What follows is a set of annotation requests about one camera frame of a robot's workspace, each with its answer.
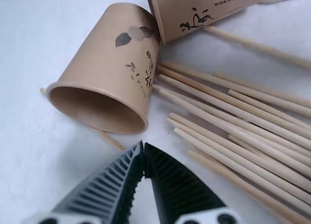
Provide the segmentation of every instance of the white surface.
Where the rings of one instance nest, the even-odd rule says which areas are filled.
[[[0,223],[15,224],[39,210],[49,211],[90,172],[119,155],[96,132],[58,112],[39,89],[58,79],[106,7],[120,1],[148,9],[146,0],[0,0]],[[291,0],[256,5],[217,25],[311,59],[310,3]],[[166,46],[161,55],[194,69],[218,69],[311,98],[311,71],[246,51],[204,32]],[[148,131],[116,138],[127,147],[142,139],[168,152],[247,223],[277,223],[243,191],[185,156],[187,146],[165,122],[172,111],[190,116],[152,96]],[[140,183],[132,224],[159,223],[152,195],[150,181]]]

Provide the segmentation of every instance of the wooden chopstick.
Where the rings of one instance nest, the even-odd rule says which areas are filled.
[[[221,119],[223,119],[223,120],[225,120],[227,122],[230,122],[230,123],[232,123],[234,125],[237,125],[237,126],[243,128],[243,129],[247,129],[248,131],[256,133],[256,134],[258,134],[258,135],[260,135],[262,137],[265,137],[267,139],[270,139],[270,140],[272,140],[274,142],[277,142],[277,143],[279,143],[279,144],[281,144],[281,145],[283,145],[283,146],[285,146],[285,147],[287,147],[289,149],[292,149],[292,150],[295,150],[297,152],[300,152],[303,155],[311,157],[311,151],[309,151],[309,150],[307,150],[307,149],[305,149],[303,147],[300,147],[300,146],[292,143],[291,141],[288,141],[288,140],[286,140],[286,139],[284,139],[282,137],[279,137],[279,136],[277,136],[277,135],[275,135],[275,134],[273,134],[271,132],[268,132],[268,131],[266,131],[266,130],[264,130],[262,128],[259,128],[259,127],[255,126],[255,125],[251,124],[251,123],[245,122],[245,121],[243,121],[243,120],[241,120],[239,118],[236,118],[236,117],[234,117],[234,116],[232,116],[232,115],[230,115],[230,114],[228,114],[226,112],[223,112],[223,111],[218,110],[218,109],[216,109],[214,107],[211,107],[210,105],[207,105],[205,103],[199,102],[199,101],[194,100],[192,98],[189,98],[189,97],[187,97],[185,95],[179,94],[177,92],[165,89],[165,88],[157,86],[157,85],[153,85],[153,88],[156,89],[156,90],[161,90],[161,89],[162,90],[166,90],[166,91],[176,95],[177,97],[179,97],[179,98],[181,98],[181,99],[191,103],[192,105],[195,105],[196,107],[198,107],[198,108],[200,108],[200,109],[202,109],[202,110],[204,110],[204,111],[206,111],[206,112],[208,112],[208,113],[210,113],[210,114],[212,114],[212,115],[214,115],[216,117],[219,117],[219,118],[221,118]]]
[[[194,151],[188,151],[188,155],[193,160],[197,161],[198,163],[222,175],[223,177],[228,179],[230,182],[240,187],[245,192],[249,193],[251,196],[255,197],[255,199],[265,204],[269,209],[273,210],[277,214],[280,214],[280,216],[284,217],[285,219],[295,224],[298,224],[298,223],[299,224],[310,224],[310,220],[307,220],[305,217],[294,212],[292,209],[288,208],[286,205],[282,204],[281,202],[272,198],[271,196],[264,193],[263,191],[245,182],[243,179],[238,177],[235,173],[230,171],[228,168],[226,168],[221,163],[206,159],[205,157],[197,154]]]
[[[190,75],[190,76],[198,77],[200,79],[206,80],[208,82],[212,82],[214,84],[223,86],[225,88],[233,89],[239,93],[246,94],[250,97],[253,97],[253,98],[256,98],[256,99],[259,99],[259,100],[262,100],[262,101],[265,101],[267,103],[271,103],[271,104],[274,104],[277,106],[281,106],[285,109],[289,109],[289,110],[297,112],[301,115],[311,117],[311,108],[301,106],[301,105],[298,105],[296,103],[292,103],[292,102],[289,102],[287,100],[283,100],[283,99],[280,99],[278,97],[274,97],[272,95],[253,90],[253,89],[235,84],[233,82],[226,81],[224,79],[220,79],[218,77],[206,74],[205,72],[202,72],[202,71],[195,71],[195,70],[186,68],[186,67],[184,67],[180,64],[174,63],[174,62],[165,61],[165,62],[160,62],[160,63],[162,65],[170,68],[170,69],[182,72],[182,73]]]
[[[204,27],[204,30],[217,37],[241,43],[246,48],[251,48],[253,50],[263,52],[269,56],[276,57],[277,59],[285,60],[289,63],[311,69],[311,60],[303,59],[300,58],[299,56],[283,52],[277,48],[270,47],[262,43],[258,43],[250,38],[244,38],[239,35],[220,30],[214,26],[206,26]]]
[[[297,96],[297,95],[294,95],[288,92],[278,91],[272,88],[267,88],[265,86],[261,86],[256,83],[244,80],[244,79],[239,79],[239,78],[230,76],[222,72],[214,72],[213,76],[221,78],[223,80],[227,80],[229,82],[232,82],[232,83],[235,83],[241,86],[244,86],[244,87],[247,87],[247,88],[250,88],[250,89],[253,89],[253,90],[257,90],[262,93],[269,94],[271,96],[278,97],[280,99],[287,100],[292,103],[296,103],[296,104],[311,108],[311,100],[304,99],[300,96]]]
[[[226,157],[225,155],[221,154],[220,152],[214,150],[209,145],[204,144],[197,138],[191,136],[190,134],[175,128],[174,131],[193,144],[195,147],[199,148],[200,150],[204,151],[209,156],[213,157],[214,159],[220,161],[224,165],[228,166],[229,168],[235,170],[239,174],[245,176],[247,179],[253,181],[254,183],[260,185],[261,187],[267,189],[274,195],[282,198],[283,200],[287,201],[288,203],[292,204],[293,206],[297,207],[301,211],[311,215],[311,206],[302,202],[301,200],[297,199],[295,196],[289,194],[288,192],[284,191],[283,189],[279,188],[278,186],[272,184],[268,180],[262,178],[261,176],[257,175],[256,173],[252,172],[251,170],[247,169],[246,167],[240,165],[234,160]]]

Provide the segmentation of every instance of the cup opening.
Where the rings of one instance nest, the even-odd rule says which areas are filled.
[[[135,134],[142,132],[146,126],[134,110],[100,93],[61,86],[50,90],[48,96],[58,110],[96,129]]]

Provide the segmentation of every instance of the stick tip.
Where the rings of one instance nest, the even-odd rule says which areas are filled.
[[[41,94],[46,95],[47,89],[42,87],[42,88],[40,88],[40,92],[41,92]]]

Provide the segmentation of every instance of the cup rim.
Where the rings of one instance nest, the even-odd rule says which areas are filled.
[[[62,112],[63,114],[65,114],[62,110],[60,110],[57,106],[54,105],[54,103],[52,102],[51,98],[50,98],[50,93],[53,89],[58,88],[58,87],[70,87],[70,88],[78,88],[78,89],[83,89],[83,90],[87,90],[87,91],[92,91],[98,94],[102,94],[105,95],[113,100],[116,100],[118,102],[120,102],[121,104],[127,106],[128,108],[130,108],[133,112],[135,112],[144,122],[144,128],[139,130],[139,131],[134,131],[134,132],[123,132],[123,131],[114,131],[114,132],[110,132],[109,129],[104,130],[104,129],[99,129],[99,128],[95,128],[94,126],[91,126],[89,123],[86,123],[84,121],[80,121],[77,120],[76,118],[73,118],[71,116],[69,116],[70,118],[73,118],[79,122],[82,122],[84,124],[86,124],[87,126],[94,128],[94,129],[98,129],[100,131],[105,131],[105,132],[110,132],[110,133],[116,133],[116,134],[121,134],[121,135],[134,135],[134,134],[140,134],[143,133],[144,131],[147,130],[148,126],[149,126],[149,122],[147,119],[147,115],[143,115],[139,110],[137,110],[134,106],[132,106],[130,103],[125,102],[124,100],[122,100],[120,97],[118,97],[117,95],[111,94],[108,91],[98,88],[96,86],[89,86],[89,85],[81,85],[78,84],[76,82],[54,82],[52,84],[50,84],[46,90],[46,96],[48,98],[48,100],[50,101],[50,103],[60,112]]]

